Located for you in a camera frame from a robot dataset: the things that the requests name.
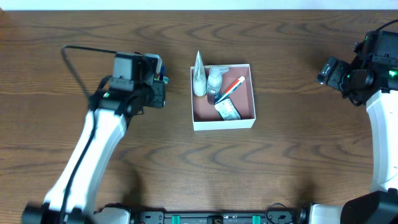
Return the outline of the blue disposable razor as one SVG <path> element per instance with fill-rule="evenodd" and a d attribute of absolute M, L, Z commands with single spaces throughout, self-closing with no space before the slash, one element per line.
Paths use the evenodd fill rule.
<path fill-rule="evenodd" d="M 164 81 L 164 75 L 165 75 L 165 65 L 162 65 L 160 68 L 160 73 L 159 73 L 159 80 Z"/>

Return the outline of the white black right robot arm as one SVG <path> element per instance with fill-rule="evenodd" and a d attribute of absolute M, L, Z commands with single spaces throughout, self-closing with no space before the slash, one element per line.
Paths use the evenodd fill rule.
<path fill-rule="evenodd" d="M 342 207 L 314 204 L 307 223 L 397 223 L 397 33 L 369 31 L 353 51 L 351 63 L 330 57 L 317 82 L 366 107 L 373 139 L 370 192 Z"/>

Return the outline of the green white soap box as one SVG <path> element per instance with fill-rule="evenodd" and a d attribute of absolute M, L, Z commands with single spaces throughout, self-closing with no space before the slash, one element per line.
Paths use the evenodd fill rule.
<path fill-rule="evenodd" d="M 215 110 L 222 117 L 224 121 L 240 120 L 241 115 L 234 107 L 230 98 L 226 98 L 223 101 L 215 104 Z"/>

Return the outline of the teal white toothpaste tube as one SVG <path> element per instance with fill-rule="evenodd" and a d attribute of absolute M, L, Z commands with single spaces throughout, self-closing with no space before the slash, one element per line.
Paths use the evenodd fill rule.
<path fill-rule="evenodd" d="M 225 100 L 227 97 L 229 97 L 230 94 L 232 94 L 233 91 L 235 91 L 243 82 L 245 81 L 245 77 L 241 76 L 239 77 L 218 99 L 218 101 L 215 102 L 215 104 L 220 103 L 221 101 Z"/>

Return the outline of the white pink-lined box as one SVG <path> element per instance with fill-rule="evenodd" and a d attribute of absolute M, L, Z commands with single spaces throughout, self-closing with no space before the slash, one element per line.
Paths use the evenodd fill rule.
<path fill-rule="evenodd" d="M 251 128 L 256 120 L 256 109 L 249 64 L 227 65 L 221 91 L 225 92 L 239 77 L 245 81 L 230 94 L 232 104 L 240 114 L 240 120 L 225 121 L 205 96 L 191 94 L 192 122 L 195 131 Z"/>

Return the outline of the green white toothbrush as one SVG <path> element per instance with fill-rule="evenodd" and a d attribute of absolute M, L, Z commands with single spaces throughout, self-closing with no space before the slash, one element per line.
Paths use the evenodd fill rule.
<path fill-rule="evenodd" d="M 164 77 L 163 78 L 164 83 L 167 85 L 169 83 L 169 78 L 168 77 Z"/>

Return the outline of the clear foam pump bottle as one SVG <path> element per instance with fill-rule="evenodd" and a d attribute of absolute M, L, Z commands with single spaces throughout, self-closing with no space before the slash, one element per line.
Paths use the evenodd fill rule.
<path fill-rule="evenodd" d="M 228 67 L 212 67 L 207 79 L 207 100 L 214 105 L 220 98 L 223 74 L 228 72 Z"/>

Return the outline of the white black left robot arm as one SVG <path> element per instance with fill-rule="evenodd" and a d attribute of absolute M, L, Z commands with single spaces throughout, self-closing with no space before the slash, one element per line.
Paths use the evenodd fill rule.
<path fill-rule="evenodd" d="M 113 74 L 88 96 L 80 139 L 41 206 L 27 205 L 22 223 L 129 223 L 125 210 L 95 212 L 98 187 L 131 119 L 165 105 L 164 66 L 156 54 L 116 52 Z"/>

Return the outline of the white Pantene tube gold cap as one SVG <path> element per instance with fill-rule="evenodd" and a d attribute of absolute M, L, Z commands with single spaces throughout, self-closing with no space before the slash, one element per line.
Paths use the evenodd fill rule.
<path fill-rule="evenodd" d="M 195 96 L 203 97 L 206 95 L 206 82 L 207 79 L 206 79 L 205 68 L 203 65 L 200 51 L 198 51 L 195 59 L 195 66 L 193 69 L 193 80 L 192 80 L 193 93 Z"/>

